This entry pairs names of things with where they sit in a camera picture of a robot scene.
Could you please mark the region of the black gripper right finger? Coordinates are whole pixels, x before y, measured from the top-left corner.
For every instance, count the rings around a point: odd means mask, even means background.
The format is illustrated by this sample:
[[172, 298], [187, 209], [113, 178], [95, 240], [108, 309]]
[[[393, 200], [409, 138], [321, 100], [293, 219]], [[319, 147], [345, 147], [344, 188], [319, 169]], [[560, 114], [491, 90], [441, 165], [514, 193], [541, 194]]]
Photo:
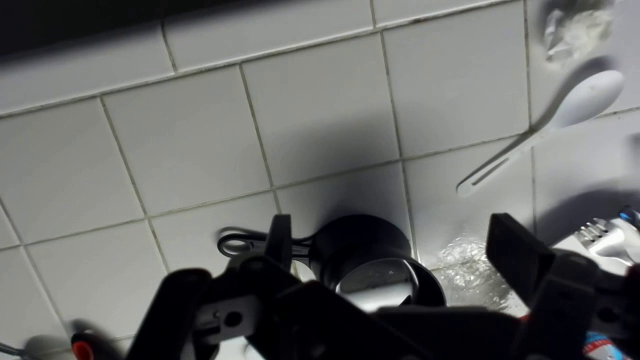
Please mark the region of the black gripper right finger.
[[544, 245], [510, 214], [490, 217], [486, 259], [528, 309], [512, 360], [588, 360], [590, 332], [640, 359], [638, 267], [609, 275], [581, 254]]

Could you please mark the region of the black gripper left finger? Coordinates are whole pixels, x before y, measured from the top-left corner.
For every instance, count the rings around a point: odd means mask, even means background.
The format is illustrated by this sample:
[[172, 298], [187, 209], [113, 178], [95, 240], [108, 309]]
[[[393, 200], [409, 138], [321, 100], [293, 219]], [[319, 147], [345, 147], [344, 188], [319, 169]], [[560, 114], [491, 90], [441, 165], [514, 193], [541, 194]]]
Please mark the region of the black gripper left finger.
[[230, 261], [219, 276], [203, 269], [169, 273], [133, 337], [125, 360], [211, 360], [219, 345], [245, 338], [266, 360], [292, 360], [273, 315], [275, 298], [297, 286], [290, 275], [292, 219], [278, 214], [259, 252]]

